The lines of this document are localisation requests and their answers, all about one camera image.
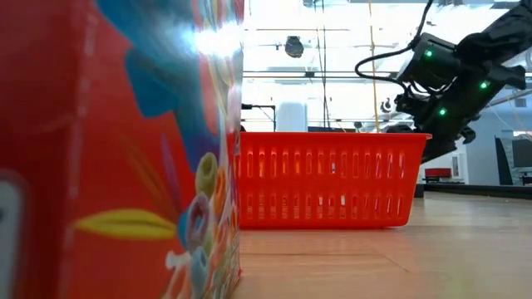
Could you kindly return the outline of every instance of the wooden floor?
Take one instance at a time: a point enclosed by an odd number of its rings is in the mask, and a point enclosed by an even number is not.
[[[532,201],[428,193],[404,228],[242,232],[233,298],[532,298]]]

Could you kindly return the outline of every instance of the white wall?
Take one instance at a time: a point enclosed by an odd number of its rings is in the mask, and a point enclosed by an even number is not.
[[[461,166],[461,179],[453,179],[453,181],[460,181],[464,184],[469,184],[469,170],[467,164],[467,151],[466,146],[462,144],[463,139],[456,141],[456,150],[442,155],[439,158],[436,158],[430,162],[423,164],[420,168],[420,176],[425,178],[425,169],[433,168],[450,168],[452,169],[452,157],[457,155],[460,157],[460,166]]]
[[[532,130],[532,113],[528,109],[517,113],[521,121],[513,112],[500,113],[499,118],[485,110],[478,121],[470,123],[476,132],[475,141],[465,147],[470,184],[500,185],[495,137],[512,138],[513,130]]]

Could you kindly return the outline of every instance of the black cable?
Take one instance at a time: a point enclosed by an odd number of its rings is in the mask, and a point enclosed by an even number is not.
[[[416,82],[415,81],[410,81],[410,86],[411,88],[414,89],[414,91],[417,91],[421,94],[427,94],[428,92],[426,90],[422,91],[419,86],[417,86]]]
[[[313,1],[314,5],[314,14],[318,13],[316,6],[316,0]],[[322,1],[322,15],[325,16],[325,3]],[[319,55],[319,69],[322,73],[322,83],[323,83],[323,125],[327,124],[328,128],[331,127],[331,121],[329,120],[329,107],[327,104],[327,37],[325,33],[325,23],[323,24],[323,62],[322,62],[322,50],[319,41],[319,30],[316,27],[316,38],[318,39],[318,55]]]
[[[391,52],[388,52],[388,53],[382,53],[382,54],[378,54],[378,55],[375,55],[375,56],[370,56],[368,58],[362,59],[361,61],[359,61],[355,65],[355,73],[361,78],[395,83],[395,84],[399,85],[405,91],[405,93],[410,93],[410,90],[406,87],[406,85],[404,83],[402,83],[401,81],[397,80],[397,79],[384,77],[384,76],[369,76],[369,75],[365,75],[365,74],[362,74],[359,71],[359,68],[360,68],[360,66],[362,66],[362,65],[364,65],[364,64],[366,64],[368,62],[375,61],[375,60],[382,59],[382,58],[388,58],[388,57],[401,55],[402,53],[405,53],[407,51],[413,50],[416,47],[417,43],[419,42],[421,31],[423,30],[423,25],[425,24],[426,15],[428,14],[429,10],[431,9],[431,5],[432,5],[433,2],[434,2],[434,0],[429,0],[426,3],[425,9],[423,10],[423,14],[421,16],[420,25],[417,27],[416,35],[408,43],[408,46],[406,46],[404,49],[401,49],[401,50],[398,50],[398,51],[391,51]]]

